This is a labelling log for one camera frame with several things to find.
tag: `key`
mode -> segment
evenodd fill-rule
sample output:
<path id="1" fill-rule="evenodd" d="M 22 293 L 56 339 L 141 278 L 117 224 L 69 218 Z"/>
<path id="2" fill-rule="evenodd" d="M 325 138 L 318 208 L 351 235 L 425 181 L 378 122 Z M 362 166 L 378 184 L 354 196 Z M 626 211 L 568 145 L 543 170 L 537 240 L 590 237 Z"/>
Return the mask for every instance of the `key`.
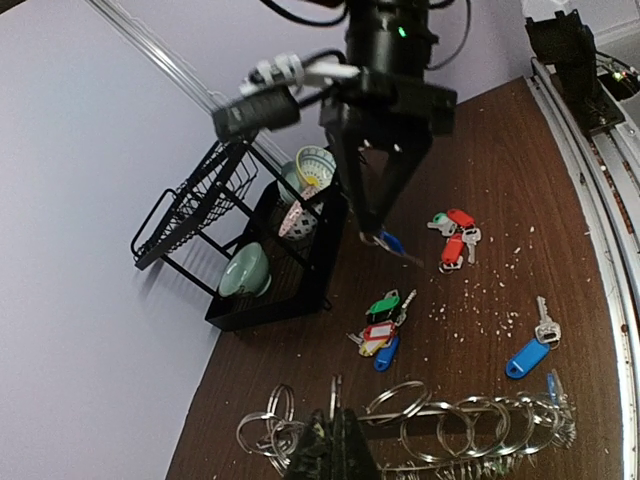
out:
<path id="1" fill-rule="evenodd" d="M 413 299 L 416 298 L 417 294 L 418 292 L 415 289 L 411 290 L 411 293 L 402 304 L 402 307 L 400 308 L 400 314 L 398 315 L 398 318 L 396 318 L 396 328 L 400 328 L 400 326 L 407 319 L 407 310 L 409 309 L 409 305 L 411 305 Z"/>
<path id="2" fill-rule="evenodd" d="M 482 240 L 482 232 L 478 227 L 469 228 L 462 234 L 462 241 L 469 249 L 469 257 L 467 261 L 472 265 L 476 263 L 476 245 L 480 240 Z"/>
<path id="3" fill-rule="evenodd" d="M 433 217 L 432 222 L 427 223 L 427 228 L 431 228 L 434 230 L 440 230 L 440 233 L 443 237 L 450 237 L 454 233 L 456 233 L 456 229 L 458 225 L 447 217 L 446 213 L 438 213 L 435 217 Z"/>
<path id="4" fill-rule="evenodd" d="M 538 313 L 540 315 L 540 325 L 535 330 L 536 338 L 543 344 L 559 342 L 562 337 L 562 330 L 560 325 L 549 316 L 547 300 L 538 296 L 536 301 L 538 302 Z"/>
<path id="5" fill-rule="evenodd" d="M 358 345 L 359 347 L 361 347 L 362 344 L 364 343 L 364 339 L 362 338 L 361 335 L 362 334 L 356 335 L 355 333 L 348 333 L 347 338 L 351 340 L 353 343 L 355 343 L 356 345 Z"/>

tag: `metal rod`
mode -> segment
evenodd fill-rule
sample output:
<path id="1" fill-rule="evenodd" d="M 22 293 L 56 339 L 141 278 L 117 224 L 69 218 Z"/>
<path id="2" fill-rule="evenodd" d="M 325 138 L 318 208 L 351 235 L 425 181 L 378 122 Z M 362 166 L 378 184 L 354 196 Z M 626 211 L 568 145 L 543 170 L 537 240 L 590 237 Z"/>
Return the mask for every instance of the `metal rod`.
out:
<path id="1" fill-rule="evenodd" d="M 240 234 L 236 238 L 229 240 L 227 243 L 225 243 L 222 246 L 222 248 L 226 251 L 229 251 L 231 248 L 235 247 L 238 244 L 238 242 L 242 239 L 243 236 L 244 234 Z"/>
<path id="2" fill-rule="evenodd" d="M 209 245 L 211 245 L 213 248 L 215 248 L 218 252 L 220 252 L 220 254 L 226 257 L 227 260 L 231 260 L 231 254 L 227 252 L 227 250 L 225 250 L 224 247 L 221 247 L 220 244 L 215 240 L 213 240 L 210 236 L 202 233 L 201 231 L 198 232 L 198 236 L 202 238 L 205 242 L 207 242 Z"/>
<path id="3" fill-rule="evenodd" d="M 289 246 L 289 244 L 280 238 L 277 233 L 273 232 L 269 225 L 267 225 L 266 221 L 262 218 L 258 217 L 256 213 L 251 210 L 246 203 L 242 201 L 235 193 L 233 193 L 226 185 L 217 185 L 222 192 L 231 199 L 233 203 L 237 205 L 237 207 L 242 210 L 242 212 L 249 217 L 249 220 L 254 222 L 261 230 L 263 230 L 267 235 L 269 235 L 280 247 L 282 247 L 293 259 L 298 262 L 303 268 L 311 268 L 309 262 L 307 262 L 304 258 L 302 258 L 298 252 L 296 252 L 293 248 Z"/>
<path id="4" fill-rule="evenodd" d="M 186 268 L 184 268 L 182 265 L 180 265 L 179 263 L 177 263 L 175 260 L 173 260 L 171 257 L 169 257 L 169 255 L 162 255 L 161 257 L 165 262 L 167 262 L 167 264 L 172 267 L 174 270 L 176 270 L 179 274 L 183 275 L 184 277 L 186 277 L 187 280 L 191 281 L 194 285 L 200 287 L 202 290 L 204 290 L 206 293 L 208 293 L 209 295 L 211 295 L 212 297 L 215 297 L 218 295 L 218 293 L 211 288 L 209 285 L 207 285 L 206 283 L 204 283 L 202 280 L 200 280 L 198 277 L 196 277 L 195 275 L 193 275 L 189 270 L 187 270 Z"/>

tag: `black wire rack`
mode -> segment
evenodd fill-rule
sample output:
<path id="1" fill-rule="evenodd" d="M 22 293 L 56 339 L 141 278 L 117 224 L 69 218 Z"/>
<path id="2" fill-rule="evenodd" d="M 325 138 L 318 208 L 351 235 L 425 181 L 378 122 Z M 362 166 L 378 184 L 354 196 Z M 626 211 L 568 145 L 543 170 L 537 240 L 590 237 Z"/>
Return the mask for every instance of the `black wire rack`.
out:
<path id="1" fill-rule="evenodd" d="M 258 163 L 275 180 L 263 191 L 252 209 L 245 202 L 247 192 L 258 175 Z M 289 190 L 301 205 L 318 220 L 315 230 L 297 242 L 278 236 L 288 206 L 280 199 L 278 183 Z M 170 199 L 166 212 L 160 206 Z M 313 208 L 324 202 L 322 213 Z M 220 244 L 203 232 L 229 211 L 237 208 L 247 217 L 244 231 Z M 165 190 L 142 223 L 131 242 L 135 265 L 146 269 L 161 259 L 212 296 L 205 320 L 222 330 L 269 323 L 330 308 L 325 291 L 337 257 L 347 214 L 347 202 L 341 194 L 337 175 L 331 185 L 315 197 L 305 200 L 251 145 L 251 140 L 224 144 L 216 142 L 194 172 L 177 189 Z M 160 218 L 148 239 L 140 243 L 142 233 L 154 218 Z M 231 259 L 245 245 L 259 242 L 269 258 L 272 284 L 261 297 L 229 297 L 176 262 L 171 254 L 195 236 L 208 243 L 218 254 Z"/>

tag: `white wall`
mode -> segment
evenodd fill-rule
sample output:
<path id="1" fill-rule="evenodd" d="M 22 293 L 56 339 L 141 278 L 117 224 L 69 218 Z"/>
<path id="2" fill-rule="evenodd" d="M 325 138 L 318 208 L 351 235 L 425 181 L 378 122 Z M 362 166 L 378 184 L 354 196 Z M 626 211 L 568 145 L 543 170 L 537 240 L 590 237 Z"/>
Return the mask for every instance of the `white wall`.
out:
<path id="1" fill-rule="evenodd" d="M 285 51 L 306 55 L 344 47 L 345 25 L 314 29 L 293 25 L 258 0 L 120 0 L 133 16 L 162 37 L 198 71 L 211 88 L 238 95 L 238 85 L 260 59 Z M 309 18 L 333 18 L 335 11 L 300 0 L 280 0 Z M 471 36 L 458 61 L 429 73 L 433 83 L 458 89 L 460 99 L 485 92 L 529 71 L 529 50 L 519 2 L 473 1 Z M 441 36 L 435 59 L 448 56 L 464 29 L 464 2 L 433 13 L 431 29 Z M 303 113 L 300 126 L 274 135 L 289 153 L 309 143 L 324 143 L 316 111 Z"/>
<path id="2" fill-rule="evenodd" d="M 128 244 L 210 119 L 82 0 L 10 10 L 0 44 L 0 479 L 163 478 L 217 331 Z"/>

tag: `wooden table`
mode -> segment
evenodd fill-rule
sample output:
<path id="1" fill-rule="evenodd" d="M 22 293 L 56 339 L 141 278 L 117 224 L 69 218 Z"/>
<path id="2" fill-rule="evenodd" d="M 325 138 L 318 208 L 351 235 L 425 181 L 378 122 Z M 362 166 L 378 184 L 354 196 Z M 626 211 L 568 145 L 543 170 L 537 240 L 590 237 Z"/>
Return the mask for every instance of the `wooden table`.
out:
<path id="1" fill-rule="evenodd" d="M 475 266 L 444 276 L 444 240 L 425 223 L 458 207 L 484 233 Z M 510 478 L 621 478 L 621 419 L 611 326 L 587 227 L 549 129 L 524 81 L 460 106 L 455 134 L 437 140 L 387 227 L 425 268 L 365 248 L 346 228 L 322 313 L 223 334 L 196 393 L 168 478 L 275 479 L 268 461 L 247 455 L 234 435 L 247 413 L 263 411 L 270 391 L 296 391 L 302 420 L 327 408 L 334 373 L 344 375 L 344 403 L 361 412 L 383 389 L 420 379 L 437 398 L 514 395 L 546 389 L 556 368 L 577 407 L 578 440 L 569 451 L 547 449 L 538 467 L 525 462 Z M 364 311 L 385 291 L 418 290 L 402 327 L 396 360 L 384 374 L 345 336 L 364 326 Z M 547 298 L 563 326 L 560 348 L 525 379 L 505 365 L 531 338 L 535 298 Z M 377 445 L 395 461 L 397 443 Z"/>

